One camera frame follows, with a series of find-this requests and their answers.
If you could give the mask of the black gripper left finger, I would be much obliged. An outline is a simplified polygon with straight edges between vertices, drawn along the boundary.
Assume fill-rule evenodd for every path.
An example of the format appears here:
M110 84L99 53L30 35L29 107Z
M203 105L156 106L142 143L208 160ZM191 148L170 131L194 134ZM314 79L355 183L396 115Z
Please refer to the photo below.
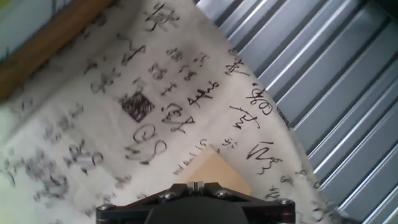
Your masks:
M104 203L95 210L96 224L144 223L149 213L158 205L193 196L197 192L197 183L173 184L170 188L150 195L128 205Z

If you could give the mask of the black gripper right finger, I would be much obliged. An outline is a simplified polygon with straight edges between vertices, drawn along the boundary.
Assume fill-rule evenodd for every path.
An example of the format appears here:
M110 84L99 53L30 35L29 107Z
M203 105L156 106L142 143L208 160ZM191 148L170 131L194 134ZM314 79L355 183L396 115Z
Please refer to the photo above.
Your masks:
M280 198L265 201L235 190L222 187L217 182L196 182L196 194L218 201L228 202L241 208L250 223L295 223L295 202Z

